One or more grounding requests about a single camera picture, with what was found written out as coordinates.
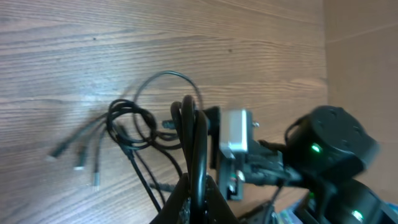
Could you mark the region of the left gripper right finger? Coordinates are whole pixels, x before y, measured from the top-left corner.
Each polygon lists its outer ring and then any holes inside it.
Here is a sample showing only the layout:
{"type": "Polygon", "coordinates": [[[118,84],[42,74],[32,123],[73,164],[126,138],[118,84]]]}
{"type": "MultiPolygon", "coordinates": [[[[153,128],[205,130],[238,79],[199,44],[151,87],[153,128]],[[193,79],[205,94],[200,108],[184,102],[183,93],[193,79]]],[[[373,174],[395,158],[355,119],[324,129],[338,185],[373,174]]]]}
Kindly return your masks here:
{"type": "Polygon", "coordinates": [[[210,224],[239,224],[239,220],[229,208],[215,181],[206,177],[206,218],[210,224]]]}

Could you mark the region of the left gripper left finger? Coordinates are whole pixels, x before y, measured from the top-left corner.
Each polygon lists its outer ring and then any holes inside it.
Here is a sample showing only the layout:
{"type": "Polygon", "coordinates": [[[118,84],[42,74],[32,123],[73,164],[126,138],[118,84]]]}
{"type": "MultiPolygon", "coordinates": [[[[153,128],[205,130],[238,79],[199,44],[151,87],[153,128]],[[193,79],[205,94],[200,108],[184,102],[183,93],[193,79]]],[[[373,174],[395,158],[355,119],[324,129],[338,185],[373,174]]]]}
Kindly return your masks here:
{"type": "Polygon", "coordinates": [[[189,187],[188,174],[184,173],[177,182],[174,191],[170,194],[164,207],[150,224],[176,224],[183,204],[190,196],[189,187]]]}

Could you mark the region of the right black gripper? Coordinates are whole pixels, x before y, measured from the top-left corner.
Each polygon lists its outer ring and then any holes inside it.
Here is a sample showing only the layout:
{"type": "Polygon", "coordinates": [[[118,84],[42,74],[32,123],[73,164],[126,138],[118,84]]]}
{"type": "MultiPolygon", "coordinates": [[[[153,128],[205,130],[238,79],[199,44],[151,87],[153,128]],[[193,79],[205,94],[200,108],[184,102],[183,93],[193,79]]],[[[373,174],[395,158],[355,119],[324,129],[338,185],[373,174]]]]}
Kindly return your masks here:
{"type": "Polygon", "coordinates": [[[277,185],[283,179],[281,152],[273,145],[254,139],[254,129],[259,123],[252,119],[252,139],[247,154],[226,158],[219,149],[220,116],[224,111],[214,106],[205,110],[208,135],[211,136],[210,168],[216,171],[216,183],[225,200],[242,200],[244,184],[277,185]]]}

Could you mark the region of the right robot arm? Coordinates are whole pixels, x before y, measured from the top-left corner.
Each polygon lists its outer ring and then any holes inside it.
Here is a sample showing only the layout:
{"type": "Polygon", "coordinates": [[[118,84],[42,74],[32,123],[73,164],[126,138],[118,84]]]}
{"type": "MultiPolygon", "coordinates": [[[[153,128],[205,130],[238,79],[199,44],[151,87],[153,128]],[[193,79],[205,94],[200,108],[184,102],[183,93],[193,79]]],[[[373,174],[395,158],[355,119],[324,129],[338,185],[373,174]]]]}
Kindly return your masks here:
{"type": "Polygon", "coordinates": [[[245,184],[298,187],[307,189],[294,209],[302,223],[397,222],[397,209],[356,180],[379,144],[343,108],[316,107],[286,129],[283,143],[255,140],[248,110],[205,113],[210,167],[225,200],[242,200],[245,184]]]}

